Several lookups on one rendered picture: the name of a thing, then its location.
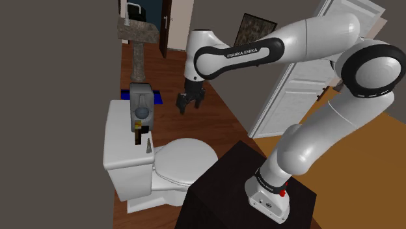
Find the white toilet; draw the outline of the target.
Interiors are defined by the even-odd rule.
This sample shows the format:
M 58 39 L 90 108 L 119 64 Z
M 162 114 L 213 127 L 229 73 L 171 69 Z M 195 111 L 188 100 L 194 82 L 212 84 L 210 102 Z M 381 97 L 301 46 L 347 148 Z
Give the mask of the white toilet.
M 152 152 L 146 153 L 150 138 Z M 181 138 L 154 146 L 152 134 L 135 144 L 130 127 L 130 103 L 109 104 L 103 147 L 103 167 L 119 200 L 133 213 L 165 204 L 181 206 L 188 188 L 218 160 L 215 150 L 198 139 Z

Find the black robot stand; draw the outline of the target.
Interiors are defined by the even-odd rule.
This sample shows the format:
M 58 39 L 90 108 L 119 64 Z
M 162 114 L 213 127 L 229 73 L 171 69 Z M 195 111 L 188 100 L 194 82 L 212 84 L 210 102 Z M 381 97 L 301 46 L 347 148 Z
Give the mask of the black robot stand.
M 313 218 L 316 194 L 288 180 L 290 214 L 278 224 L 249 204 L 244 184 L 265 157 L 237 142 L 187 191 L 174 229 L 322 229 Z

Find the dark brown door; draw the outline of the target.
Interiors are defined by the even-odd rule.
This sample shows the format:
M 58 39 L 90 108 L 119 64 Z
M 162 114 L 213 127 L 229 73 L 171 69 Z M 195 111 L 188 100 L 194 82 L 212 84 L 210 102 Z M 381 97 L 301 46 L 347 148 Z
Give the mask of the dark brown door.
M 169 39 L 171 9 L 172 9 L 172 0 L 162 0 L 159 50 L 164 59 L 167 58 L 167 45 Z

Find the marble pedestal sink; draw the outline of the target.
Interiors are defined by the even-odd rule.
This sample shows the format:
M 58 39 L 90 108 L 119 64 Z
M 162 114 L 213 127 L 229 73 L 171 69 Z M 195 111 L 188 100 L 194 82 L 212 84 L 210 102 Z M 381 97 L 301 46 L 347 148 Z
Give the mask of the marble pedestal sink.
M 142 12 L 141 6 L 135 3 L 126 2 L 124 6 L 125 16 L 118 17 L 117 30 L 118 38 L 128 40 L 132 44 L 133 60 L 132 73 L 130 79 L 133 82 L 144 82 L 146 76 L 144 74 L 144 44 L 156 44 L 159 41 L 159 32 L 154 24 L 131 20 L 129 18 L 128 6 L 139 8 L 139 13 Z

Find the blue floor mat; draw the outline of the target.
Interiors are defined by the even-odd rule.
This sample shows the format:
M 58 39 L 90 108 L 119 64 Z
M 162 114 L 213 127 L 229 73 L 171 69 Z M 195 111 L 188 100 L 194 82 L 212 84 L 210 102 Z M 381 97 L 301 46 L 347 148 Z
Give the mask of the blue floor mat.
M 160 94 L 160 91 L 158 90 L 153 90 L 154 93 L 154 104 L 155 105 L 162 105 L 163 100 Z M 121 100 L 130 100 L 130 94 L 129 94 L 129 89 L 122 89 L 120 91 L 120 99 Z

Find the dark framed wall picture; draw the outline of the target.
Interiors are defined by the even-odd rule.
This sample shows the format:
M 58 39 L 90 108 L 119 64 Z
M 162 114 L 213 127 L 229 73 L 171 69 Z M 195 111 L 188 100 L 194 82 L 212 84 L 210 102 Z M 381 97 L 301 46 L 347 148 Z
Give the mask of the dark framed wall picture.
M 251 43 L 272 33 L 277 28 L 277 23 L 244 13 L 234 46 Z

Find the small brown and yellow bottle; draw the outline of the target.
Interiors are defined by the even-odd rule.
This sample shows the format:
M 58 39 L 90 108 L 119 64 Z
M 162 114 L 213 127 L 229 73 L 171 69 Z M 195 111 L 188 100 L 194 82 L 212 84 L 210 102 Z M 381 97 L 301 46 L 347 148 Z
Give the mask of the small brown and yellow bottle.
M 149 132 L 149 126 L 144 126 L 141 120 L 137 120 L 134 123 L 134 133 L 135 133 L 135 144 L 142 144 L 142 134 L 147 134 Z

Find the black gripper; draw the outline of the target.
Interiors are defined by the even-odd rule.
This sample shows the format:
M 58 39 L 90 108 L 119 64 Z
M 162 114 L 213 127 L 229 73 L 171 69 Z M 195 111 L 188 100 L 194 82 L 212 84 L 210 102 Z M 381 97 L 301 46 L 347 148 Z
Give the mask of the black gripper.
M 198 109 L 200 107 L 200 104 L 205 97 L 203 83 L 204 81 L 192 81 L 185 79 L 184 93 L 179 93 L 176 99 L 176 106 L 179 108 L 181 115 L 185 113 L 185 108 L 189 103 L 188 95 L 196 95 L 195 108 Z

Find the grey box with round knob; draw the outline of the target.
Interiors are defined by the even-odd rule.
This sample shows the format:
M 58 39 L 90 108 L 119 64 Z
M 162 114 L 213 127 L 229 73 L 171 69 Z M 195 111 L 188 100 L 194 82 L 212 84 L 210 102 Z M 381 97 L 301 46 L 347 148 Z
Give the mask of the grey box with round knob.
M 131 83 L 129 87 L 131 131 L 135 131 L 136 121 L 141 121 L 141 133 L 154 128 L 154 93 L 148 83 Z

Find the white panelled door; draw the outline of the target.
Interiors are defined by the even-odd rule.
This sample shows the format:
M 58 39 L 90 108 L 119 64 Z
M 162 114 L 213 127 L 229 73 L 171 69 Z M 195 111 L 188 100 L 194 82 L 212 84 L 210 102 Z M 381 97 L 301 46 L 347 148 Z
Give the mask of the white panelled door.
M 373 38 L 382 28 L 374 25 L 384 11 L 385 8 L 372 0 L 321 0 L 314 15 L 350 12 L 360 21 L 360 36 Z M 330 83 L 339 82 L 332 68 L 337 59 L 335 55 L 287 65 L 249 131 L 249 137 L 282 135 L 289 126 L 298 124 Z

